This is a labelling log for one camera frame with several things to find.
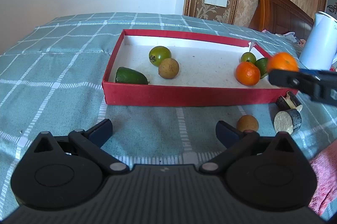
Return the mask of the white electric kettle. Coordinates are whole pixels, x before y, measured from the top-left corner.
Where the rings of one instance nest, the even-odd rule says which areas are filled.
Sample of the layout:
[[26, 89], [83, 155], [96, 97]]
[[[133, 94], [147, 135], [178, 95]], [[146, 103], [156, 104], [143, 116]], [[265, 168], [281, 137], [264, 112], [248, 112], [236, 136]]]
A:
[[300, 54], [299, 61], [307, 69], [330, 70], [336, 63], [336, 19], [319, 11], [315, 14], [314, 26]]

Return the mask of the small orange tangerine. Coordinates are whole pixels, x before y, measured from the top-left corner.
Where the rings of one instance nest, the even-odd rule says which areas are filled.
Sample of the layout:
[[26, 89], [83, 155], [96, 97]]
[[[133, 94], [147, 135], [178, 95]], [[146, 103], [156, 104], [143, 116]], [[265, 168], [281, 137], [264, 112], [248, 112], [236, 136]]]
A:
[[272, 56], [267, 62], [267, 73], [270, 73], [272, 70], [298, 72], [299, 68], [296, 59], [292, 55], [280, 52]]

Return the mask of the teal plaid bedsheet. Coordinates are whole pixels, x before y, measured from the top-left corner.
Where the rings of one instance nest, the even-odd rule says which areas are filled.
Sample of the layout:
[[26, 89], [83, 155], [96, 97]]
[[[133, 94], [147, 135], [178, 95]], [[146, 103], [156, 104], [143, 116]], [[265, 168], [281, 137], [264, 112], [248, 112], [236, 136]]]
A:
[[221, 150], [215, 123], [252, 114], [271, 132], [272, 105], [229, 107], [108, 106], [101, 85], [108, 59], [124, 29], [161, 29], [255, 41], [266, 52], [294, 56], [284, 37], [178, 15], [98, 13], [59, 17], [35, 28], [1, 55], [1, 217], [17, 208], [10, 188], [15, 166], [37, 134], [87, 129], [105, 118], [114, 135], [104, 149], [127, 164], [196, 163]]

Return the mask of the pink floral towel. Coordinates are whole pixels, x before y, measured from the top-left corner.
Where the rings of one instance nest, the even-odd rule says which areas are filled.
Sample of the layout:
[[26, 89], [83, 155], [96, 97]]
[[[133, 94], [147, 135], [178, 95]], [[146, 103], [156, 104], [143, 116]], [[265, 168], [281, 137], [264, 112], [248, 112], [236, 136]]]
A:
[[336, 199], [336, 140], [310, 161], [317, 178], [317, 187], [309, 208], [322, 216], [330, 202]]

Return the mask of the wooden headboard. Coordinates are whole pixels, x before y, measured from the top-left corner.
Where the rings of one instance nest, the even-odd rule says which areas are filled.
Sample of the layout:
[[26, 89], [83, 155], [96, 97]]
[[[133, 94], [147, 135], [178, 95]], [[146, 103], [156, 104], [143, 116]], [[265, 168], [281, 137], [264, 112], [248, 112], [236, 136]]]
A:
[[258, 0], [249, 28], [273, 34], [294, 32], [297, 38], [306, 40], [313, 25], [313, 19], [291, 0]]

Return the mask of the crumpled clothes on bed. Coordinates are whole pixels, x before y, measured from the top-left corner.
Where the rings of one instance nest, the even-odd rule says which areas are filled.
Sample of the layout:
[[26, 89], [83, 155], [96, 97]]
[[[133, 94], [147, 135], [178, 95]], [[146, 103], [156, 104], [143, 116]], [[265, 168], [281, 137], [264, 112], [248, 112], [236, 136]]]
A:
[[300, 46], [301, 48], [303, 48], [306, 44], [306, 40], [296, 37], [295, 32], [287, 32], [285, 34], [279, 34], [279, 33], [271, 33], [266, 29], [263, 29], [262, 33], [270, 36], [278, 44], [297, 45]]

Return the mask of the red shallow cardboard box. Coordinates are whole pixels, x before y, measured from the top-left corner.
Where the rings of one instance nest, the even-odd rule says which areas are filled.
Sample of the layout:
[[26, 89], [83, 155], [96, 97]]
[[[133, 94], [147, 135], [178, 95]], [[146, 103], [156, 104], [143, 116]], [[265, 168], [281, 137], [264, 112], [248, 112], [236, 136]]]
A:
[[[155, 46], [168, 48], [179, 64], [173, 79], [164, 79], [150, 63]], [[102, 88], [106, 104], [124, 106], [233, 106], [274, 103], [290, 88], [261, 79], [244, 86], [235, 78], [243, 53], [269, 54], [251, 40], [203, 33], [151, 29], [124, 29], [108, 61]], [[148, 85], [115, 82], [116, 71], [126, 67], [141, 72]]]

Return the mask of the dark eggplant piece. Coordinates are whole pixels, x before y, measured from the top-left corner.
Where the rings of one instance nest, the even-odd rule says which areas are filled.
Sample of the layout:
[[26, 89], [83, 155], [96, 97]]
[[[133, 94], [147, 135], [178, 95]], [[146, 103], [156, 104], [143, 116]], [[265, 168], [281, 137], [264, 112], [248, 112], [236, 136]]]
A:
[[280, 110], [295, 109], [301, 112], [303, 109], [303, 105], [291, 91], [287, 91], [285, 96], [278, 97], [275, 104]]
[[292, 134], [300, 129], [302, 117], [296, 109], [283, 110], [275, 115], [273, 124], [276, 133], [283, 131]]

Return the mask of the large orange tangerine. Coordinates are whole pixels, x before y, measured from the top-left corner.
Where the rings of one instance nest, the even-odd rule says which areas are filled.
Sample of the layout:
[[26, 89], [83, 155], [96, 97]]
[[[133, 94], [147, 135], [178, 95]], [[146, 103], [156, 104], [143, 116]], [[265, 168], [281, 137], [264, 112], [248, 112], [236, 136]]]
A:
[[235, 70], [235, 78], [245, 86], [254, 86], [259, 82], [261, 73], [254, 64], [242, 62]]

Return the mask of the cut green cucumber piece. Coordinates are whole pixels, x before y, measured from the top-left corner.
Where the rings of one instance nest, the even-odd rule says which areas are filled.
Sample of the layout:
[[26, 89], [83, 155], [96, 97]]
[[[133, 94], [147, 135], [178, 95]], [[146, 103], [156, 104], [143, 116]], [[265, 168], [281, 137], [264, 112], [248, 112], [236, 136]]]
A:
[[268, 60], [269, 60], [268, 58], [264, 57], [255, 61], [255, 66], [259, 69], [261, 74], [260, 79], [263, 79], [264, 77], [267, 76]]

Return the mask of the green tomato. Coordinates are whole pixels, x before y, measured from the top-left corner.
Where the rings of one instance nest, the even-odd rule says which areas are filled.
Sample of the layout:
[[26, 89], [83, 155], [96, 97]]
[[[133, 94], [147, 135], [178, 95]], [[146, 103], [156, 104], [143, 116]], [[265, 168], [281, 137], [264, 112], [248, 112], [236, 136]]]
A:
[[171, 58], [171, 51], [163, 46], [157, 46], [150, 50], [148, 58], [151, 64], [159, 66], [164, 59]]
[[249, 62], [252, 64], [255, 64], [255, 62], [257, 61], [255, 55], [251, 52], [246, 52], [243, 53], [243, 55], [241, 56], [241, 63], [242, 62]]

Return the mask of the brown kiwi fruit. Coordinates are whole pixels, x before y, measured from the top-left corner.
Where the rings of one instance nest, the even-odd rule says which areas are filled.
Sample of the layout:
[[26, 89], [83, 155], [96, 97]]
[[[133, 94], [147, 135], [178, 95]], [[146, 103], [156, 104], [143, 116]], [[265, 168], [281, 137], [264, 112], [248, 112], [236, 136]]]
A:
[[175, 59], [164, 59], [158, 66], [158, 74], [165, 79], [173, 79], [179, 73], [179, 64]]
[[258, 131], [258, 129], [259, 129], [259, 123], [258, 123], [258, 120], [254, 116], [252, 116], [252, 115], [243, 115], [237, 121], [236, 128], [239, 131], [245, 131], [245, 130]]

